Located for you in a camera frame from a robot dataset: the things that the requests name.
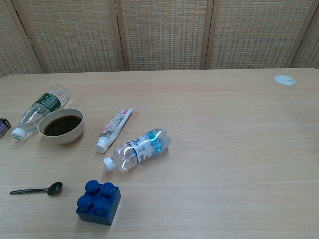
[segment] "blue lego block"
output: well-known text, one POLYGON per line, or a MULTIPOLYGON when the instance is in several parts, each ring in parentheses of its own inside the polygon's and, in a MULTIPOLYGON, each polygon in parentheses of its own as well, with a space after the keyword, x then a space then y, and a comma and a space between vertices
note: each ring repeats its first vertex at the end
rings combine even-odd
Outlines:
POLYGON ((121 198, 119 188, 112 183, 99 184, 91 180, 85 185, 85 191, 78 199, 76 213, 82 220, 110 226, 121 198))

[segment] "dark object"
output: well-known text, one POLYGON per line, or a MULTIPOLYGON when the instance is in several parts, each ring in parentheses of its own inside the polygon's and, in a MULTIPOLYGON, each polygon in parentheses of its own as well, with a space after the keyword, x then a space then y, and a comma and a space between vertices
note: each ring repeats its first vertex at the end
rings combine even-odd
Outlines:
POLYGON ((0 138, 2 138, 11 128, 11 124, 7 119, 0 118, 0 138))
POLYGON ((82 119, 78 116, 62 116, 52 121, 44 129, 46 136, 60 136, 74 130, 81 123, 82 119))
POLYGON ((49 195, 56 194, 61 191, 63 184, 61 182, 53 183, 49 188, 37 188, 37 189, 22 189, 12 191, 10 194, 21 194, 31 192, 47 192, 49 195))
POLYGON ((85 185, 85 191, 78 199, 76 213, 82 220, 110 226, 121 198, 119 188, 112 183, 102 185, 91 180, 85 185))

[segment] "round hole cover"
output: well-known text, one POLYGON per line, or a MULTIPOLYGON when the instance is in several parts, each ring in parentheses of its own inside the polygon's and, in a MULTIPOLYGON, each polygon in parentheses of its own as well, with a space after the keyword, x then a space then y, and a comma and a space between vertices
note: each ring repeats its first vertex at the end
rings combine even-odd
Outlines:
POLYGON ((278 83, 284 85, 293 85, 294 83, 296 83, 296 80, 292 76, 277 75, 274 78, 278 83))

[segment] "plastic water bottle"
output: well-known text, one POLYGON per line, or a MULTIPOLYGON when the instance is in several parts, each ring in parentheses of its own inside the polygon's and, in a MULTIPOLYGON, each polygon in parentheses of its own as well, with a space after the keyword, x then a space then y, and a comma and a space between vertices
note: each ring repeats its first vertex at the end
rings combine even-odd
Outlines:
POLYGON ((70 92, 64 86, 52 86, 24 112, 18 128, 11 134, 12 137, 17 140, 24 140, 30 133, 37 131, 37 126, 40 121, 47 114, 64 106, 69 96, 70 92))
POLYGON ((163 153, 171 143, 165 129, 157 128, 115 148, 113 156, 104 159, 108 171, 115 167, 121 171, 129 170, 136 164, 154 155, 163 153))

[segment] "toothpaste tube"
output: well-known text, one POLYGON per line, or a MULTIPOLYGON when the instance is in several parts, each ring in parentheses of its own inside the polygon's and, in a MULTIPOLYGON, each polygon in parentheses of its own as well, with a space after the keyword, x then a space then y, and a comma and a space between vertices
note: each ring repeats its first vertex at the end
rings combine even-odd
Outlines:
POLYGON ((118 137, 132 110, 133 109, 119 111, 105 126, 105 129, 100 134, 98 143, 95 145, 95 150, 98 153, 105 153, 108 147, 118 137))

